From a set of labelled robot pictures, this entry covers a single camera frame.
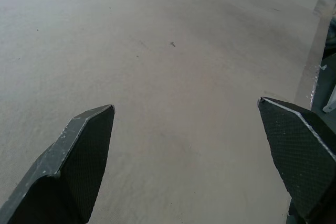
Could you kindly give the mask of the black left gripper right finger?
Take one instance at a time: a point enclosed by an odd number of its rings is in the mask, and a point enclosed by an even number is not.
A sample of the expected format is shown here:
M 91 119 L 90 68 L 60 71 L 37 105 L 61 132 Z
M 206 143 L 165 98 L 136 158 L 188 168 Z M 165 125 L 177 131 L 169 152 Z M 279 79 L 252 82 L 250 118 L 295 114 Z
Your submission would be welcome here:
M 314 112 L 261 97 L 257 105 L 296 224 L 336 224 L 336 134 Z

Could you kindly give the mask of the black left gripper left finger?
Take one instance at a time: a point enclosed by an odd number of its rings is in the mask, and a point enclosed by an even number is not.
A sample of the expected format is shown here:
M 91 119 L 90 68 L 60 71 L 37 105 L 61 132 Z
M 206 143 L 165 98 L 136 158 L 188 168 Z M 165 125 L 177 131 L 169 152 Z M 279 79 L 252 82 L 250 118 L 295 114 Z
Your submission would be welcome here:
M 87 224 L 105 172 L 115 108 L 72 118 L 0 208 L 0 224 Z

